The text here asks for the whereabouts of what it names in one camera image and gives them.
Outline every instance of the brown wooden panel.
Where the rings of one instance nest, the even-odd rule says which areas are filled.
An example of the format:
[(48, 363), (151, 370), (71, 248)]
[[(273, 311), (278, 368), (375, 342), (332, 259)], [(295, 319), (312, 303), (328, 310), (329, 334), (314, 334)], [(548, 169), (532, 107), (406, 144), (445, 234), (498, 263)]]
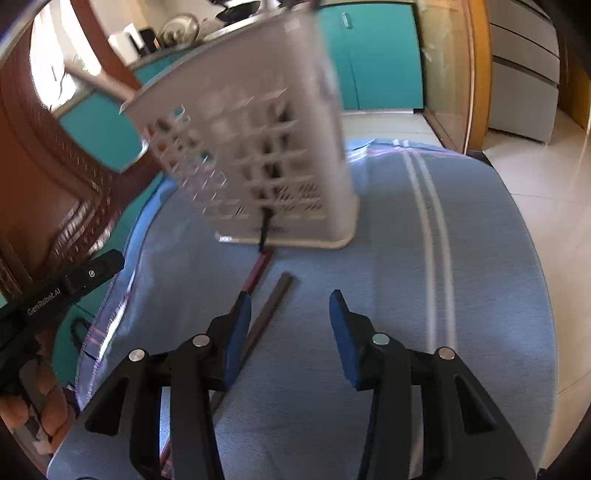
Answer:
[(558, 107), (587, 130), (591, 107), (591, 81), (582, 62), (560, 37)]
[(134, 90), (139, 90), (141, 83), (133, 72), (125, 67), (107, 42), (105, 32), (100, 26), (89, 0), (72, 0), (72, 7), (78, 17), (78, 22), (80, 22), (82, 30), (84, 30), (86, 39), (99, 59), (100, 65), (103, 67), (105, 73)]
[(0, 72), (0, 291), (9, 299), (103, 247), (160, 171), (146, 154), (118, 173), (76, 144), (37, 97), (30, 41), (29, 28)]
[(419, 0), (429, 124), (451, 150), (482, 146), (491, 96), (485, 0)]

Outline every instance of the white plastic basket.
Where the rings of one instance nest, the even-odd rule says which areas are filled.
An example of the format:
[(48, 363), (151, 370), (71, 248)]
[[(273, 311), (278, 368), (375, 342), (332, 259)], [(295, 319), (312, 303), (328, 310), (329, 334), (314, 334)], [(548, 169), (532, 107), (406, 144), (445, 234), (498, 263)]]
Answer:
[(336, 75), (307, 5), (199, 47), (124, 106), (220, 241), (340, 248), (358, 202)]

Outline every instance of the beige floor tile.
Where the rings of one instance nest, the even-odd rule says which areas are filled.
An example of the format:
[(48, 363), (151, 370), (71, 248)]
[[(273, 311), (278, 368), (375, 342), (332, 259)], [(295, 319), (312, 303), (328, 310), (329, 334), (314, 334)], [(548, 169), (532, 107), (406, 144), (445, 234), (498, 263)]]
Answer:
[(491, 131), (484, 152), (511, 193), (591, 205), (591, 148), (584, 130), (563, 112), (549, 145)]
[(591, 206), (522, 195), (514, 199), (548, 283), (560, 391), (591, 370)]
[(343, 127), (346, 136), (350, 132), (364, 137), (377, 137), (379, 132), (433, 133), (422, 115), (411, 113), (346, 113)]
[(567, 442), (591, 403), (591, 373), (585, 375), (570, 388), (558, 394), (556, 410), (552, 420), (551, 434), (548, 438), (541, 467), (546, 468)]

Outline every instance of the person's hand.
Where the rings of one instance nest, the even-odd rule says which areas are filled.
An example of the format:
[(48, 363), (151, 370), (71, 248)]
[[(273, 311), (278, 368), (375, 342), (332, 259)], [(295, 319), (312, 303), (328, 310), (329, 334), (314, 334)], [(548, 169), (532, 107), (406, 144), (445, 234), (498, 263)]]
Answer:
[[(74, 409), (66, 403), (66, 397), (51, 367), (41, 362), (37, 369), (37, 388), (46, 396), (41, 412), (41, 426), (52, 438), (51, 449), (57, 450), (76, 419)], [(22, 427), (29, 419), (29, 408), (21, 397), (0, 397), (0, 417), (10, 431)]]

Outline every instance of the teal cabinet door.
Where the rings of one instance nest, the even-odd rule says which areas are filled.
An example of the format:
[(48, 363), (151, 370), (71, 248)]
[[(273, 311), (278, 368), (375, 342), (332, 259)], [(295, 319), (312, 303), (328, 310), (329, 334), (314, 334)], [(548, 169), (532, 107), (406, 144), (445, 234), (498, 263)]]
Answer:
[(340, 7), (361, 110), (423, 108), (423, 75), (411, 5)]
[(359, 110), (355, 78), (343, 29), (341, 7), (323, 8), (319, 12), (326, 47), (339, 77), (340, 95), (344, 110)]

